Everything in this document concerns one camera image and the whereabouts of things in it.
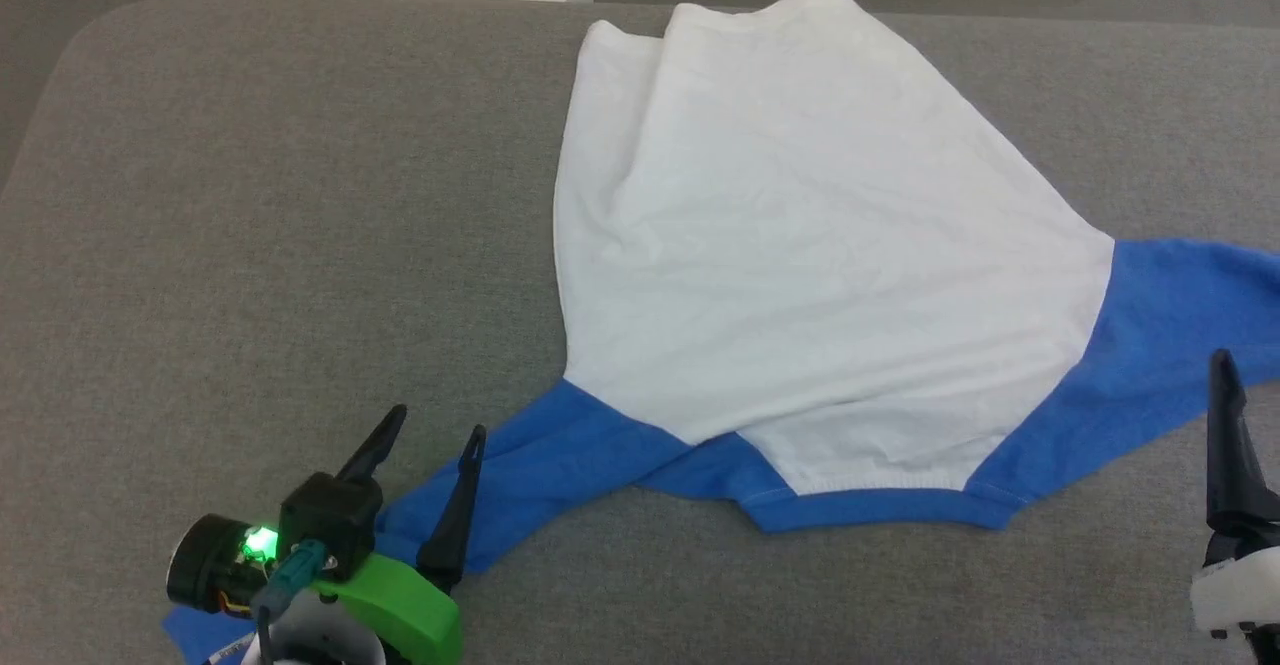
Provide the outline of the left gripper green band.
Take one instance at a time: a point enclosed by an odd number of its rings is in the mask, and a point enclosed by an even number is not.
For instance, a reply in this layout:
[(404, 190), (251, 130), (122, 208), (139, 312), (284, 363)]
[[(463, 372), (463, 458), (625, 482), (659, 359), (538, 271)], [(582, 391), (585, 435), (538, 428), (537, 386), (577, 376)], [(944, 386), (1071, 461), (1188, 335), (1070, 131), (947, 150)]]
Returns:
[(383, 496), (372, 478), (407, 414), (407, 405), (393, 405), (337, 474), (311, 474), (285, 497), (276, 665), (460, 665), (463, 637), (451, 592), (467, 563), (486, 428), (472, 428), (435, 528), (404, 563), (375, 550)]

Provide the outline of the white and blue shirt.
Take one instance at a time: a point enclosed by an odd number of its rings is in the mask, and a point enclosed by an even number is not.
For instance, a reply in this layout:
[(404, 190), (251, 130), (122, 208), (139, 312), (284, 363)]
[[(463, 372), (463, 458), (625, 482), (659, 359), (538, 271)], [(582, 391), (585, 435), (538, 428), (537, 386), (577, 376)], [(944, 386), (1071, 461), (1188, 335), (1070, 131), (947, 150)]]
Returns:
[[(1005, 529), (1207, 416), (1215, 350), (1280, 382), (1280, 252), (1106, 235), (854, 0), (593, 23), (553, 249), (564, 372), (486, 432), (463, 575), (630, 487), (765, 533)], [(456, 463), (384, 500), (379, 554)], [(186, 665), (256, 650), (252, 618), (164, 625)]]

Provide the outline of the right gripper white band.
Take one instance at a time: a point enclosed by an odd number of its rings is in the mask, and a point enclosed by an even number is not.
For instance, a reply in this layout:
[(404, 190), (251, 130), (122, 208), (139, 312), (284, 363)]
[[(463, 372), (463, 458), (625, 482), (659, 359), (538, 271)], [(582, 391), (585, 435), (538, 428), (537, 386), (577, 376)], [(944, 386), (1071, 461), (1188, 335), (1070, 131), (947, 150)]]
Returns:
[(1196, 629), (1212, 636), (1280, 627), (1280, 494), (1266, 483), (1230, 350), (1210, 359), (1206, 523), (1215, 533), (1190, 583)]

